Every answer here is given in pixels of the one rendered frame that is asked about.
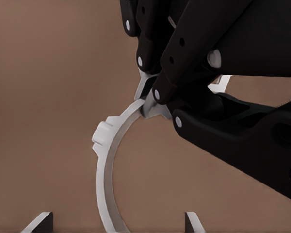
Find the right gripper pale left finger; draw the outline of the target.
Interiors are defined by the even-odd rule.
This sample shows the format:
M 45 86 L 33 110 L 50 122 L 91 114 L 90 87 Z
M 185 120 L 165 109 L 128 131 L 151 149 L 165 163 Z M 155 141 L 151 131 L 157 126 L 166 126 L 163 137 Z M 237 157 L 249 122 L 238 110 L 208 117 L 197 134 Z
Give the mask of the right gripper pale left finger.
M 21 233 L 53 233 L 53 212 L 42 212 Z

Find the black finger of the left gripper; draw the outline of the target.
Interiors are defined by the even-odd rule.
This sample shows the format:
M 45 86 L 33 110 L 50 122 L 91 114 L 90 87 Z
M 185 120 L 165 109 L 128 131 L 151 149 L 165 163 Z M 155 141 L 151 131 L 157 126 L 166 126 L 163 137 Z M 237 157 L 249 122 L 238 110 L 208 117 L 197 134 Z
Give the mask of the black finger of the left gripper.
M 135 99 L 146 96 L 160 73 L 161 56 L 174 28 L 168 21 L 171 0 L 120 0 L 125 33 L 138 38 L 136 62 L 141 74 Z
M 278 108 L 217 94 L 222 116 L 207 117 L 175 98 L 160 109 L 179 136 L 291 199 L 291 102 Z

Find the right gripper pale right finger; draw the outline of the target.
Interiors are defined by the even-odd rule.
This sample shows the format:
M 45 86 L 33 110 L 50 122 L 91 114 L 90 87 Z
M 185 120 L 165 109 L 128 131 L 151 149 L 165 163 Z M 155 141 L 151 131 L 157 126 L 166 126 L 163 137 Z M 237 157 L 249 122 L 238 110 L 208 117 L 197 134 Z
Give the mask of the right gripper pale right finger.
M 195 212 L 185 212 L 185 233 L 206 233 Z

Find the white drainage pipe clamp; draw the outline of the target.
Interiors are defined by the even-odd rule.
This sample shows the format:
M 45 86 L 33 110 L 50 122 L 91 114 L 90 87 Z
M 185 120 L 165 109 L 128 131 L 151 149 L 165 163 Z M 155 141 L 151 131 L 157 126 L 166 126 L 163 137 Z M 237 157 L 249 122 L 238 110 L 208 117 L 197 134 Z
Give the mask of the white drainage pipe clamp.
M 140 117 L 145 119 L 163 116 L 171 120 L 166 105 L 159 105 L 151 92 L 156 75 L 140 73 L 134 102 L 119 116 L 109 116 L 99 123 L 92 141 L 98 156 L 96 171 L 96 197 L 101 221 L 107 233 L 132 233 L 125 224 L 116 205 L 113 191 L 113 165 L 118 146 L 132 124 Z

